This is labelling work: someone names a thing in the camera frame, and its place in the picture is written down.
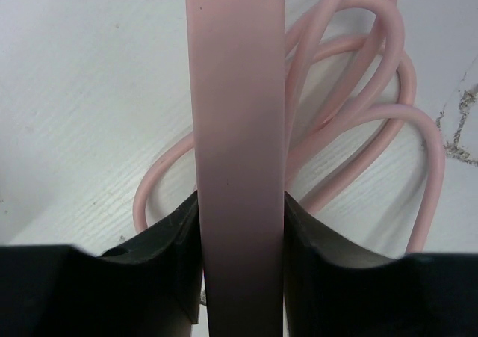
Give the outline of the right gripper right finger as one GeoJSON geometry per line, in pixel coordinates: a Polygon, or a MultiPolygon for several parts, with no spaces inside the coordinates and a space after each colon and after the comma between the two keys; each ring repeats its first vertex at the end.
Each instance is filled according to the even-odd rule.
{"type": "Polygon", "coordinates": [[[291,336],[475,336],[477,256],[390,259],[347,240],[285,196],[291,336]]]}

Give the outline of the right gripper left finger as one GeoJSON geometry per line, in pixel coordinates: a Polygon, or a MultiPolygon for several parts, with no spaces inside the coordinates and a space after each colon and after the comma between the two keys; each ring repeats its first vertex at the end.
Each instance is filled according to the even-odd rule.
{"type": "Polygon", "coordinates": [[[198,199],[93,256],[70,245],[1,248],[3,336],[189,336],[199,317],[198,199]]]}

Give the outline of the pink power strip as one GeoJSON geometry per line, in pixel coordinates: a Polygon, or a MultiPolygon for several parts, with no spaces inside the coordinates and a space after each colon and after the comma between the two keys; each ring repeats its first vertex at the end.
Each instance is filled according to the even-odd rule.
{"type": "Polygon", "coordinates": [[[281,336],[285,0],[186,0],[208,328],[281,336]]]}

